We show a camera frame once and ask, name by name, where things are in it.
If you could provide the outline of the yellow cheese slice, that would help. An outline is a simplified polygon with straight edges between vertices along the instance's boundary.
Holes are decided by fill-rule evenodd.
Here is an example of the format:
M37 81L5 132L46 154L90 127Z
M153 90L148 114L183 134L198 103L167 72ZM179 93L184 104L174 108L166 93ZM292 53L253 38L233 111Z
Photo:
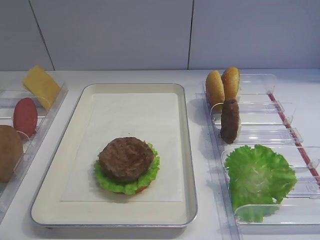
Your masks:
M61 89L57 82L40 65L31 68L22 83L26 89L37 97L47 112L52 107Z

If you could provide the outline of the brown bun top left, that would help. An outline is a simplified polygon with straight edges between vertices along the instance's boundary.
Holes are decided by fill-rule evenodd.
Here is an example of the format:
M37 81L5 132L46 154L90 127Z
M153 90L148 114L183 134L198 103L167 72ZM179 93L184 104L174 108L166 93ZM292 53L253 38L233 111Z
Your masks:
M9 125L0 126L0 181L7 183L23 154L19 133Z

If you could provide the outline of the golden bun half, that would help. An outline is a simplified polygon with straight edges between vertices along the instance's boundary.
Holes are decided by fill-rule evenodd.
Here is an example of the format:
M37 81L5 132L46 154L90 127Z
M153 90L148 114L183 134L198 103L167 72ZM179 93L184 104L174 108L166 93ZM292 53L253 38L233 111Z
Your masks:
M224 85L217 70L213 70L207 75L205 89L208 101L212 106L225 101Z
M225 99L235 99L239 91L240 70L235 66L228 67L223 72L221 80Z

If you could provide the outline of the large green lettuce leaf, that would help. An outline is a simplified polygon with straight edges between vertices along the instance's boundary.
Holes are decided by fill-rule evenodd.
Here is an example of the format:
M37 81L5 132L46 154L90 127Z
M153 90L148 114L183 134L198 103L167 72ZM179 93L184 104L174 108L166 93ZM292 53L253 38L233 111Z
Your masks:
M236 148L224 166L232 207L242 222L261 223L273 215L297 183L296 172L283 155L264 145Z

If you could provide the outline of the golden bun half left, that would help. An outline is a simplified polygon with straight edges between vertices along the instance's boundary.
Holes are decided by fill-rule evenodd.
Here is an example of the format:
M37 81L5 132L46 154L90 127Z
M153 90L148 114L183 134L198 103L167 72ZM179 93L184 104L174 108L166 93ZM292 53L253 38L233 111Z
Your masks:
M213 70L207 75L205 89L208 101L212 106L225 101L224 85L217 70Z

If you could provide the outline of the white parchment paper sheet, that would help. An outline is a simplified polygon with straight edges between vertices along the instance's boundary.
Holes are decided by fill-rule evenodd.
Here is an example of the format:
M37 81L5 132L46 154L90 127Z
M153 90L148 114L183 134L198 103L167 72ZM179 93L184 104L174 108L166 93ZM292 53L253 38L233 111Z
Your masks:
M95 93L77 105L71 136L72 167L65 202L179 202L183 198L182 146L175 93ZM94 171L98 154L115 138L151 143L159 171L144 191L125 195L99 187Z

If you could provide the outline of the cream metal baking tray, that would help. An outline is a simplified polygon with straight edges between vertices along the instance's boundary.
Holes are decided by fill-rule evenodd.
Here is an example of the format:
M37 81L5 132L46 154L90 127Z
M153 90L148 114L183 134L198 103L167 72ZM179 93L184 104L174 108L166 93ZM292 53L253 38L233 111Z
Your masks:
M115 138L152 144L158 174L134 195L102 189L94 165ZM177 83L86 86L30 210L44 227L183 228L198 213L184 88Z

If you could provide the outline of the bottom burger bun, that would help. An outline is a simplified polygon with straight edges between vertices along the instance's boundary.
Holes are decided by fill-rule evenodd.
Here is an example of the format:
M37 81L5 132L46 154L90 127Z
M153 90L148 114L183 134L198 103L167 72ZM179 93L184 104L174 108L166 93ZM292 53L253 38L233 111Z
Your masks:
M117 185L111 190L111 192L124 195L135 195L144 191L148 187L149 185L139 186L137 182L134 182L127 183L125 185Z

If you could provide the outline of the clear food rack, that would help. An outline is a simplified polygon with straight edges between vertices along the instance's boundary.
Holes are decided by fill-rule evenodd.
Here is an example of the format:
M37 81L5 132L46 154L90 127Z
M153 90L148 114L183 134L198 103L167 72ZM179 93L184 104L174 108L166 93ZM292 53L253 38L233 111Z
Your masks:
M53 120L55 119L67 93L68 88L63 80L59 80L60 86L56 99L50 110L46 110L31 92L28 90L1 89L0 90L0 123L2 125L13 125L14 109L18 101L23 98L31 98L37 109L37 125L35 134L22 141L23 154L14 168L13 176L8 183L0 184L0 219L2 220L9 209L31 163L34 160Z
M220 135L221 115L214 110L207 97L205 86L196 94L204 113L204 130L208 140L205 147L213 150L209 158L209 172L214 183L214 196L226 240L244 240L248 235L298 234L317 235L320 232L320 186L305 164L289 129L283 124L279 112L289 121L298 141L308 154L311 164L320 175L320 144L306 143L300 128L293 124L297 119L296 105L282 101L275 94L277 78L272 74L242 74L236 97L239 107L238 135L233 144L227 144ZM283 155L295 171L297 182L272 215L262 222L244 222L233 210L230 178L225 168L228 155L236 148L263 145Z

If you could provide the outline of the red rack rail strip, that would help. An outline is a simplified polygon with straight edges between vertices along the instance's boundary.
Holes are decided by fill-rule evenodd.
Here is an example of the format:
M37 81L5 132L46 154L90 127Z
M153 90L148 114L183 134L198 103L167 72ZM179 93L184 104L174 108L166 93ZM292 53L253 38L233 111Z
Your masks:
M308 156L305 148L302 146L302 144L298 141L298 134L297 133L294 133L293 132L293 128L291 127L291 124L289 123L288 120L286 120L286 116L285 114L280 111L278 113L278 115L280 116L284 126L289 129L291 135L292 135L292 138L294 139L294 144L295 146L297 147L301 157L303 158L307 168L309 169L311 175L314 177L316 183L318 184L318 186L320 185L320 175L319 173L317 172L317 170L315 169L315 167L312 165L312 161L310 159L310 157Z

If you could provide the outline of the clear right food rack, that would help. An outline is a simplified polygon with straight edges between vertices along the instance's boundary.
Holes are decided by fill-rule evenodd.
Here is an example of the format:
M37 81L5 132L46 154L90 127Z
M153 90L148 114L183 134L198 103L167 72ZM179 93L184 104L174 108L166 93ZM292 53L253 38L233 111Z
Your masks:
M296 105L282 101L275 94L277 78L272 74L242 74L236 97L239 107L238 135L233 144L227 144L220 135L221 115L214 110L207 97L205 86L196 94L204 113L204 130L208 140L205 147L213 150L209 158L209 172L214 183L214 196L226 240L244 240L248 235L298 234L317 235L320 232L320 186L305 164L289 129L283 124L279 112L289 121L298 141L308 154L311 164L320 175L320 144L306 143L300 128L293 124L297 119ZM230 178L225 168L228 155L236 148L263 145L283 155L295 171L297 182L272 215L262 222L244 222L233 210Z

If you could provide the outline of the golden bun half right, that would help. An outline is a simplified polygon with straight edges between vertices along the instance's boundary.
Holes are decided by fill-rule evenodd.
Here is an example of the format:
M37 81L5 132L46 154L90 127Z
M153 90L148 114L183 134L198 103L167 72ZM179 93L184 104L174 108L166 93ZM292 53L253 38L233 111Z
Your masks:
M223 72L221 80L225 99L235 99L239 91L240 70L235 66L228 67Z

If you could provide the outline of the upright brown meat patty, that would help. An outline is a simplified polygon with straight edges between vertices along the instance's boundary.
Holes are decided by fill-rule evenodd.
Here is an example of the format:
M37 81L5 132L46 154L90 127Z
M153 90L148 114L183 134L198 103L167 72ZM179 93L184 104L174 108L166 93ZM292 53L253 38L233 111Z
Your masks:
M232 144L237 138L239 124L238 101L235 98L226 99L222 106L220 135L227 144Z

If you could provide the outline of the clear left food rack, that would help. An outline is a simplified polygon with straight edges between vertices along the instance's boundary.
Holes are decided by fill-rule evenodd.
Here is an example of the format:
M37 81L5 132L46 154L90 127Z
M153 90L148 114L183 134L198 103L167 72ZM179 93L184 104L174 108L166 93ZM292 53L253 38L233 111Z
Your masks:
M31 163L34 160L53 120L55 119L67 93L68 88L63 80L59 80L60 86L56 99L50 110L46 110L31 92L28 90L1 89L0 90L0 123L2 125L13 125L14 109L18 101L23 98L31 98L37 109L37 125L35 134L22 141L23 154L14 168L13 176L8 183L0 184L0 219L2 220L9 209Z

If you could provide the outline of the red tomato slice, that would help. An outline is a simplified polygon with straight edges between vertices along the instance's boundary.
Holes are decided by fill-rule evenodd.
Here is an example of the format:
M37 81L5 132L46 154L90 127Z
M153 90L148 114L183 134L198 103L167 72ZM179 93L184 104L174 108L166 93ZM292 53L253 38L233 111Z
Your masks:
M38 112L34 101L29 98L21 99L13 113L13 127L22 139L30 138L37 127Z

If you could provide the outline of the green lettuce leaf on burger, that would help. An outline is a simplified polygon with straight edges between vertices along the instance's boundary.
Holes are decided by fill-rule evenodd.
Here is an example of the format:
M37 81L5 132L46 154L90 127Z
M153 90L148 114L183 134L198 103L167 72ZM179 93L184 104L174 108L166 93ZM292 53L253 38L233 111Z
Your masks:
M148 171L141 175L137 180L128 183L118 183L110 177L106 176L98 160L94 164L95 179L99 187L105 191L111 192L115 186L123 186L125 184L138 183L140 187L150 185L157 177L160 169L160 157L158 152L154 149L151 143L147 143L148 147L152 150L154 159Z

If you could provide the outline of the brown meat patty on burger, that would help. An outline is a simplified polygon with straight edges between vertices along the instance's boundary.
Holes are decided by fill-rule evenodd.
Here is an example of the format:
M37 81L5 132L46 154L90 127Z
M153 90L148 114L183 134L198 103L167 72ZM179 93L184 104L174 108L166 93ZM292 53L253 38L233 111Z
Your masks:
M137 180L150 169L154 159L151 147L136 137L115 138L98 155L102 171L118 183Z

